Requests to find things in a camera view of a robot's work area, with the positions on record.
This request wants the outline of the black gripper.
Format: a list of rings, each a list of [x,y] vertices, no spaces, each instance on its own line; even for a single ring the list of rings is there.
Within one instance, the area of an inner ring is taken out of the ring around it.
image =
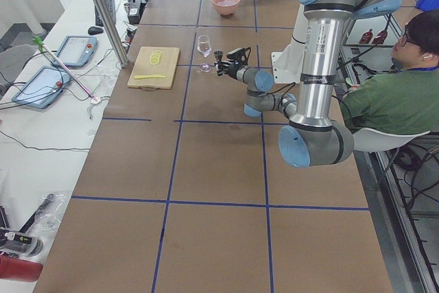
[[[231,78],[237,78],[237,72],[240,68],[240,64],[237,61],[219,61],[215,62],[216,68],[223,68],[217,70],[217,76],[228,75]]]

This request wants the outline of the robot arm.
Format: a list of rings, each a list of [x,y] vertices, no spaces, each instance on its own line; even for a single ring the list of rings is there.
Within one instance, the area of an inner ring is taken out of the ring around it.
[[[307,20],[303,50],[289,46],[281,54],[286,62],[302,60],[298,96],[274,93],[274,77],[248,64],[247,49],[224,54],[216,51],[219,75],[247,86],[245,114],[258,117],[277,110],[289,123],[278,135],[284,161],[294,167],[331,165],[345,161],[354,138],[343,125],[329,118],[335,70],[346,24],[350,20],[381,16],[396,11],[402,0],[298,0]]]

